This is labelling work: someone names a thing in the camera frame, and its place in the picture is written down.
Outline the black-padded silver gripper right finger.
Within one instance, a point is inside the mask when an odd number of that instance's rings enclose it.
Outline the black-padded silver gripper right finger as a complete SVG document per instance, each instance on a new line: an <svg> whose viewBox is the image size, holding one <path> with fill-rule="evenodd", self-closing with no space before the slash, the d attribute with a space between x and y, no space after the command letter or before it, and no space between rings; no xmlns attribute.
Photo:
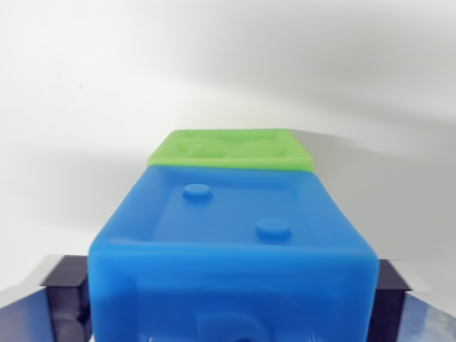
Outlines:
<svg viewBox="0 0 456 342"><path fill-rule="evenodd" d="M431 289L409 263L381 259L369 341L454 341L455 299Z"/></svg>

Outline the black-padded silver gripper left finger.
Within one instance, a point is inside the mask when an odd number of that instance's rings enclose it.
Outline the black-padded silver gripper left finger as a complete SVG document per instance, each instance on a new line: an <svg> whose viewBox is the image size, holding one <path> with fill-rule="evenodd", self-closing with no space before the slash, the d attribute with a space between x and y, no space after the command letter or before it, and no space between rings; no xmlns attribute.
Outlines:
<svg viewBox="0 0 456 342"><path fill-rule="evenodd" d="M91 341L86 256L48 255L1 291L2 341Z"/></svg>

